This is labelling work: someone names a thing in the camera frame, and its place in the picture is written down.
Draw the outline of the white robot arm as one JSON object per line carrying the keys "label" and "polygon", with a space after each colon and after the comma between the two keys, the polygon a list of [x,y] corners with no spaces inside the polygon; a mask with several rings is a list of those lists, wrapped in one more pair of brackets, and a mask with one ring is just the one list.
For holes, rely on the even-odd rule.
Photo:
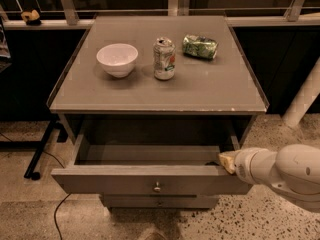
{"label": "white robot arm", "polygon": [[246,148],[218,155],[229,174],[251,185],[265,185],[292,204],[320,212],[320,149],[292,144],[279,151]]}

